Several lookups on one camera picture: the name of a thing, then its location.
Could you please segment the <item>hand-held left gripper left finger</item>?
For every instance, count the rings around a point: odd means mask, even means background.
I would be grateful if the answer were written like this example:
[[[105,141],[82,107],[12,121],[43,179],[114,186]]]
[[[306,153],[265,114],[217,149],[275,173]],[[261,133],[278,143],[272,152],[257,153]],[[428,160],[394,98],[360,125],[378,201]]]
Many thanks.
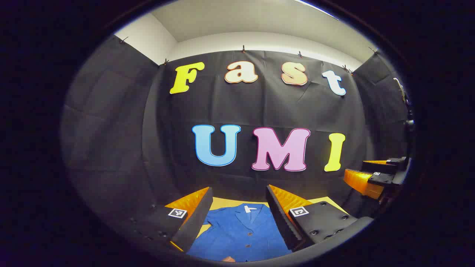
[[[151,253],[186,253],[197,238],[213,203],[213,189],[205,187],[167,205],[153,205],[126,221],[126,238]]]

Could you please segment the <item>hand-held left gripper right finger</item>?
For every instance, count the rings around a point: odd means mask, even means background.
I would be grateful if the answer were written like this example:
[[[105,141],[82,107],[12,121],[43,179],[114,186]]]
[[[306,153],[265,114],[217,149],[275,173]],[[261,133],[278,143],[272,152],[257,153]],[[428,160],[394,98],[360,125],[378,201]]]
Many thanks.
[[[273,185],[266,187],[266,199],[278,230],[292,252],[319,244],[357,221],[327,201],[312,203]]]

